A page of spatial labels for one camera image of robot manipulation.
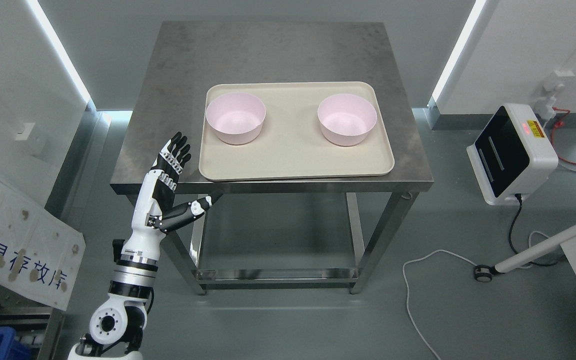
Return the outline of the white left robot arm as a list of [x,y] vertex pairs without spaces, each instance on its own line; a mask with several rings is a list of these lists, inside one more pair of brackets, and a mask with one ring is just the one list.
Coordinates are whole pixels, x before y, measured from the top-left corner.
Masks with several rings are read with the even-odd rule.
[[147,302],[154,299],[160,243],[174,231],[201,219],[222,196],[216,191],[174,205],[178,180],[191,159],[188,138],[176,132],[145,174],[131,220],[131,235],[113,243],[114,270],[108,297],[91,315],[87,333],[71,347],[70,360],[107,360],[108,351],[125,345],[124,360],[141,360]]

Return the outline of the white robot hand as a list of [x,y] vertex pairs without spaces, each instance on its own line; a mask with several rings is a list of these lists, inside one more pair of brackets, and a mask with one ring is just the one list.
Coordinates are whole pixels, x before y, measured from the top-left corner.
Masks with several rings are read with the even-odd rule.
[[179,176],[192,157],[187,141],[187,136],[176,132],[146,173],[131,219],[132,232],[124,249],[158,249],[166,234],[201,219],[223,196],[209,194],[167,210],[172,206]]

